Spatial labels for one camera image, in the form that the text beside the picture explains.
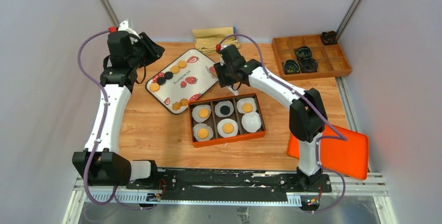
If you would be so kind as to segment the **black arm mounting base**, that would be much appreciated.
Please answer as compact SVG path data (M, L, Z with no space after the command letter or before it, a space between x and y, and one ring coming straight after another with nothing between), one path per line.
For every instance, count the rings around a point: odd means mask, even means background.
M165 193L165 200L215 203L282 203L289 201L290 193L332 192L327 174L307 186L295 172L172 168L158 170L154 178L129 182L126 188L157 190Z

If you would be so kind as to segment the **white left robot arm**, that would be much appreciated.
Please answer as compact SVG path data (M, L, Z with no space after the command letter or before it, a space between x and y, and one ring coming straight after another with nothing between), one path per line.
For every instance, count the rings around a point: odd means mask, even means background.
M87 186L126 186L140 181L147 189L159 184L155 161L129 161L119 154L123 114L138 83L138 69L159 60L165 49L144 32L108 30L109 55L103 60L99 79L87 75L100 89L96 120L84 149L74 152L72 163Z

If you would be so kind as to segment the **metal tongs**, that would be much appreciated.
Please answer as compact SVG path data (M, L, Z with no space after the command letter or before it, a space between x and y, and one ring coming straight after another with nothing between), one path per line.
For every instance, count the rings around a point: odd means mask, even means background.
M214 66L206 66L206 70L209 75L218 82L221 88L228 89L235 96L239 95L238 89L240 88L240 86L234 87L232 84L228 85L226 83L227 77L223 73L218 74Z

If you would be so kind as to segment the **white strawberry tray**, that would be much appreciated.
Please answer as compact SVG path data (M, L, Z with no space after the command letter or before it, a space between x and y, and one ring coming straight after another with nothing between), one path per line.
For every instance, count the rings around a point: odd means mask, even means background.
M164 73L170 71L170 68L177 65L180 60L185 60L187 66L180 69L177 74L174 74L171 80L167 80L159 91L151 92L149 89L150 85L157 83L156 80L159 77L163 77ZM188 99L189 102L195 102L218 83L206 70L206 66L214 66L214 64L215 61L201 51L189 49L150 78L145 84L145 89L165 107L169 113L180 115L188 109L188 106L182 106L179 111L174 111L172 109L173 103L180 102L183 98Z

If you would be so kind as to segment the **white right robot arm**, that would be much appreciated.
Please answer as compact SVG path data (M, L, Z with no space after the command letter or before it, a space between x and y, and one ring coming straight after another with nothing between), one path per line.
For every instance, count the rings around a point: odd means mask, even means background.
M234 45L216 45L221 61L214 65L221 87L236 83L258 89L278 101L289 111L289 130L298 140L298 186L312 191L323 169L318 164L315 142L325 130L327 116L319 91L298 88L274 75L261 62L247 61Z

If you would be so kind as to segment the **orange compartment cookie box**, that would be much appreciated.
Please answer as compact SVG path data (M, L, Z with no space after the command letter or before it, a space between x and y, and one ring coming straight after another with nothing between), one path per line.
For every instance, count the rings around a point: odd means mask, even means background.
M195 148L257 139L266 134L255 93L191 102L189 109Z

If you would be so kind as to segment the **orange box lid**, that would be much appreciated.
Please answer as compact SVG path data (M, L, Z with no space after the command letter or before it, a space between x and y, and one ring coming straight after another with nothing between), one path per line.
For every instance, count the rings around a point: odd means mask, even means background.
M324 125L324 131L311 143L299 141L293 134L304 137L304 129L289 125L291 132L287 155L299 160L297 171L307 177L317 177L322 168L359 180L367 178L369 163L369 138L345 128Z

